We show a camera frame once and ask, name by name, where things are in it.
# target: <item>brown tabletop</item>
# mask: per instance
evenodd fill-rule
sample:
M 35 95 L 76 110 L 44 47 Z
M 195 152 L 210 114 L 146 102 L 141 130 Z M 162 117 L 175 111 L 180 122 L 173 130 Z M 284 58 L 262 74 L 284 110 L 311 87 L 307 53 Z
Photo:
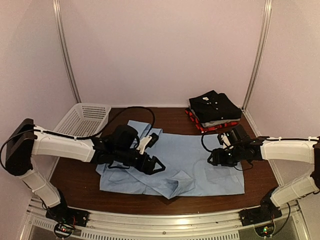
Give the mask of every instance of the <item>brown tabletop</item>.
M 112 109 L 109 119 L 121 109 Z M 155 128 L 163 132 L 182 135 L 200 135 L 194 123 L 185 114 L 184 108 L 152 108 L 156 115 Z M 151 122 L 151 114 L 143 109 L 129 109 L 121 114 L 103 134 L 112 132 L 119 124 L 128 120 Z M 255 137 L 248 121 L 240 121 L 244 129 Z M 242 167 L 250 165 L 243 161 Z M 260 204 L 261 198 L 277 187 L 274 173 L 267 161 L 254 161 L 254 168 L 244 174 L 245 194 L 228 196 L 191 196 L 166 199 L 163 196 L 134 195 L 99 190 L 100 175 L 96 165 L 74 159 L 61 158 L 51 178 L 70 207 L 122 214 L 174 215 L 211 213 L 248 208 Z

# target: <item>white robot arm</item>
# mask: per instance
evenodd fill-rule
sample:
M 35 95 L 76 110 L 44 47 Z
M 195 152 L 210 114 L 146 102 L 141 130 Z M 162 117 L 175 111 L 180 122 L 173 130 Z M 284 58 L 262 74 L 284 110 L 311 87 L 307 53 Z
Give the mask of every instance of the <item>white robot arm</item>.
M 267 138 L 260 147 L 261 156 L 264 160 L 287 160 L 305 162 L 315 165 L 315 145 L 318 137 L 309 137 L 307 140 L 282 140 L 282 138 Z M 306 172 L 293 181 L 279 186 L 273 191 L 271 201 L 276 207 L 280 207 L 292 200 L 303 198 L 310 193 L 319 191 L 315 171 Z
M 243 226 L 273 221 L 282 215 L 280 206 L 309 194 L 320 192 L 320 138 L 274 138 L 260 136 L 251 139 L 241 125 L 218 135 L 223 148 L 214 149 L 208 163 L 235 167 L 238 162 L 287 160 L 314 165 L 309 171 L 293 181 L 271 189 L 260 201 L 260 207 L 239 212 Z
M 3 168 L 20 178 L 47 209 L 47 217 L 65 223 L 77 219 L 77 225 L 85 226 L 86 211 L 69 208 L 61 191 L 54 187 L 31 163 L 34 155 L 50 155 L 80 160 L 85 163 L 108 164 L 109 168 L 134 167 L 147 175 L 164 171 L 166 167 L 155 156 L 150 157 L 146 148 L 158 140 L 156 134 L 141 141 L 138 132 L 128 126 L 119 125 L 112 134 L 104 137 L 75 137 L 48 131 L 35 126 L 32 119 L 25 119 L 6 142 L 6 158 Z M 114 162 L 122 166 L 112 166 Z

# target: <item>pink wall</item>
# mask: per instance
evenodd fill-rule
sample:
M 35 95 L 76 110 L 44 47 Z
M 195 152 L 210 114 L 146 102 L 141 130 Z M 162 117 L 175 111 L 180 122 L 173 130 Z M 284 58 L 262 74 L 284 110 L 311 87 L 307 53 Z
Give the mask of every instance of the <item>pink wall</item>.
M 248 111 L 262 135 L 320 136 L 320 1 L 273 1 L 270 31 Z M 285 182 L 310 166 L 277 162 Z M 300 201 L 319 239 L 320 195 Z
M 5 0 L 0 8 L 0 143 L 24 118 L 53 129 L 75 103 L 51 0 Z M 48 175 L 53 159 L 36 158 Z M 0 169 L 0 238 L 17 238 L 31 193 Z
M 84 102 L 185 106 L 215 89 L 241 106 L 264 0 L 61 1 Z

